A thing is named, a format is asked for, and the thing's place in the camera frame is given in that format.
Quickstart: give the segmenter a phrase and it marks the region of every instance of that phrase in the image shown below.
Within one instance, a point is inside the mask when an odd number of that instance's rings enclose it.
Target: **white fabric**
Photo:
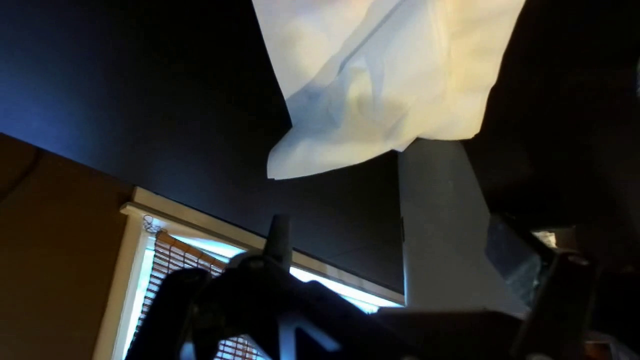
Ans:
[[[253,0],[292,119],[267,177],[473,136],[522,3]]]

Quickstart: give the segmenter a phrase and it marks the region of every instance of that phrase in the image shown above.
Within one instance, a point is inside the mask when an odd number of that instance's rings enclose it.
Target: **brown wall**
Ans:
[[[33,149],[0,136],[0,193]],[[124,234],[129,187],[44,154],[0,202],[0,359],[88,360]]]

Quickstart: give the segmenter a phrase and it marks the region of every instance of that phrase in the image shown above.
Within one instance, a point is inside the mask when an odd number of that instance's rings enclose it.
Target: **window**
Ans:
[[[161,279],[177,268],[205,268],[220,274],[229,259],[260,250],[264,241],[215,218],[204,217],[145,190],[135,190],[134,202],[121,209],[129,217],[121,241],[108,308],[102,321],[93,359],[124,359],[141,316],[148,312]],[[378,284],[322,264],[310,256],[292,254],[292,277],[317,280],[363,312],[380,307],[398,308],[403,298]],[[243,339],[220,345],[217,359],[262,359]]]

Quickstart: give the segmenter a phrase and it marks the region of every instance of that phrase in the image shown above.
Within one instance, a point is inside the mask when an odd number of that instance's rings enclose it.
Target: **white cloth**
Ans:
[[[267,179],[298,179],[480,130],[523,0],[253,0],[292,130]]]

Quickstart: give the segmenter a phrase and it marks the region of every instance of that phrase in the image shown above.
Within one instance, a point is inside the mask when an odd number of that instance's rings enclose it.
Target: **window blind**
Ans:
[[[220,277],[223,271],[223,263],[207,256],[205,253],[188,246],[165,232],[157,232],[154,245],[154,263],[149,283],[144,292],[141,310],[137,316],[137,329],[164,280],[173,271],[180,268],[204,268],[211,277]],[[260,353],[243,339],[232,339],[220,342],[217,356],[220,360],[262,360]]]

